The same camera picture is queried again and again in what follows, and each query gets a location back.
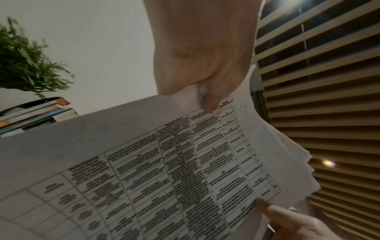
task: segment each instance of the paper sheet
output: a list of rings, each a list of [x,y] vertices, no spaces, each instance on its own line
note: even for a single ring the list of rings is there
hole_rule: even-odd
[[[1,139],[0,236],[252,239],[257,197],[315,191],[255,112],[252,70],[213,114],[190,86]]]

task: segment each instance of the table grid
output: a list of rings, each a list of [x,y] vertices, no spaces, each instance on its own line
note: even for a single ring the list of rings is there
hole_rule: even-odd
[[[234,111],[178,118],[0,200],[0,216],[51,240],[225,239],[280,192]]]

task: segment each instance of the book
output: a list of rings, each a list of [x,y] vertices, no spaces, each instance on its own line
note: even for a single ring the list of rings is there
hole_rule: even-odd
[[[6,127],[6,126],[12,125],[14,123],[20,122],[22,120],[26,120],[26,119],[29,119],[29,118],[32,118],[32,117],[53,111],[53,110],[61,108],[61,107],[62,107],[62,105],[60,105],[60,104],[53,104],[53,105],[50,105],[50,106],[47,106],[44,108],[40,108],[40,109],[37,109],[34,111],[30,111],[28,113],[25,113],[25,114],[22,114],[22,115],[13,117],[13,118],[9,118],[9,119],[4,120],[4,121],[0,121],[0,129],[3,127]]]
[[[0,230],[11,239],[252,240],[257,198],[287,208],[319,185],[305,150],[255,111],[251,73],[211,114],[192,85],[0,139]]]
[[[50,123],[63,122],[65,120],[68,120],[70,118],[74,118],[74,117],[77,117],[77,116],[78,116],[78,114],[75,111],[75,109],[70,109],[70,110],[67,110],[67,111],[65,111],[63,113],[59,113],[57,115],[54,115],[52,117],[45,118],[45,119],[33,122],[31,124],[27,124],[25,126],[22,126],[22,127],[18,128],[18,129],[15,129],[15,130],[6,132],[4,134],[1,134],[0,138],[9,137],[9,136],[12,136],[12,135],[23,133],[24,131],[26,131],[28,129],[40,127],[40,126],[43,126],[43,125],[48,125]]]
[[[70,103],[66,99],[64,99],[64,98],[59,98],[59,99],[56,99],[56,100],[53,100],[53,101],[49,101],[49,102],[45,102],[43,104],[31,107],[31,108],[26,108],[26,109],[23,109],[23,110],[11,112],[11,113],[6,114],[4,116],[0,116],[0,121],[4,121],[4,120],[7,120],[7,119],[10,119],[10,118],[13,118],[13,117],[17,117],[17,116],[20,116],[22,114],[25,114],[25,113],[28,113],[28,112],[31,112],[31,111],[34,111],[34,110],[37,110],[37,109],[40,109],[40,108],[44,108],[44,107],[47,107],[47,106],[50,106],[50,105],[53,105],[53,104],[60,104],[62,106],[65,106],[65,105],[69,105]]]
[[[4,134],[6,132],[9,132],[9,131],[12,131],[12,130],[15,130],[17,128],[20,128],[22,126],[25,126],[25,125],[28,125],[28,124],[31,124],[33,122],[37,122],[39,120],[42,120],[42,119],[45,119],[45,118],[48,118],[48,117],[51,117],[51,116],[54,116],[56,114],[59,114],[59,113],[62,113],[62,112],[65,112],[66,110],[69,110],[71,109],[72,107],[70,105],[66,105],[66,106],[63,106],[61,108],[58,108],[58,109],[55,109],[53,111],[50,111],[50,112],[47,112],[47,113],[44,113],[44,114],[41,114],[37,117],[33,117],[33,118],[30,118],[30,119],[27,119],[25,121],[22,121],[22,122],[19,122],[19,123],[16,123],[16,124],[13,124],[13,125],[10,125],[10,126],[7,126],[7,127],[4,127],[2,129],[0,129],[0,135],[1,134]]]

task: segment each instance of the stack of books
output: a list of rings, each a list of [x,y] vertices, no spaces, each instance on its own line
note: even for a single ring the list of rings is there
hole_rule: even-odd
[[[77,116],[77,111],[64,98],[43,102],[30,108],[18,108],[0,115],[0,138]]]

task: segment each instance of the stack of papers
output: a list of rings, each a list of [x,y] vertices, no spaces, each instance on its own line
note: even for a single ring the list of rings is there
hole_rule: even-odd
[[[256,198],[289,207],[319,185],[255,112],[252,70],[212,114],[193,85],[0,139],[0,236],[258,238]]]

